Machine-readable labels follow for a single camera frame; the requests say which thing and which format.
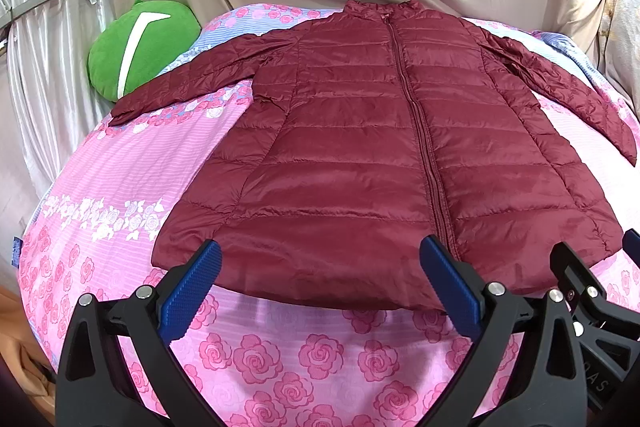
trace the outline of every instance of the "jacket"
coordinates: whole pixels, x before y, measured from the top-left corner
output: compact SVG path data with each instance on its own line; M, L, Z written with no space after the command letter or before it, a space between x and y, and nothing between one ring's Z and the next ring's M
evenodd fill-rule
M216 284L342 309L439 307L418 245L435 233L485 280L554 283L568 241L588 265L621 248L602 188L531 92L635 164L630 129L593 90L519 42L416 1L343 12L204 52L121 99L110 125L253 79L254 103L200 168L154 245L223 250Z

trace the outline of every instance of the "white curtain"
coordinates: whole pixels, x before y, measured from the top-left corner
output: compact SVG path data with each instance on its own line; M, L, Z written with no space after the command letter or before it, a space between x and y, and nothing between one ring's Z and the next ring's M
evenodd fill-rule
M1 0L2 9L25 1ZM86 58L113 19L113 0L52 0L11 26L7 50L11 96L24 160L38 197L111 108L89 84Z

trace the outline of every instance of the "green plush toy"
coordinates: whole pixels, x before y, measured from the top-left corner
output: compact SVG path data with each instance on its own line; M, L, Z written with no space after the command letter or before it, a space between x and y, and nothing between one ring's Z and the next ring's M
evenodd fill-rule
M150 81L200 34L191 10L174 1L136 1L97 38L89 80L111 102Z

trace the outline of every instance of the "orange fabric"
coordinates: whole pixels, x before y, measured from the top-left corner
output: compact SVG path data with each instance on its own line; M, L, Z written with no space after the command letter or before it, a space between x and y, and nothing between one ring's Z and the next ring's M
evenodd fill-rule
M33 360L50 367L49 359L33 336L20 298L0 286L0 354L15 380L40 412L55 424L56 386Z

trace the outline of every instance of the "pink bedsheet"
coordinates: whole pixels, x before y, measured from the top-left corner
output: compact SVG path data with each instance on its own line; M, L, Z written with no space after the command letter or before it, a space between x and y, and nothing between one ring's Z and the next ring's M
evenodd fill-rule
M149 264L153 241L199 165L250 101L245 81L123 128L103 123L70 159L25 237L19 270L26 313L54 366L82 293L120 298L162 277ZM640 230L637 170L577 117L542 102L599 180L622 227ZM625 253L594 272L611 301L640 309L640 270ZM498 401L518 342L512 337L479 412ZM145 404L162 412L130 342L122 344ZM313 309L217 287L187 335L172 343L196 388L234 427L413 426L469 346L445 315L433 311Z

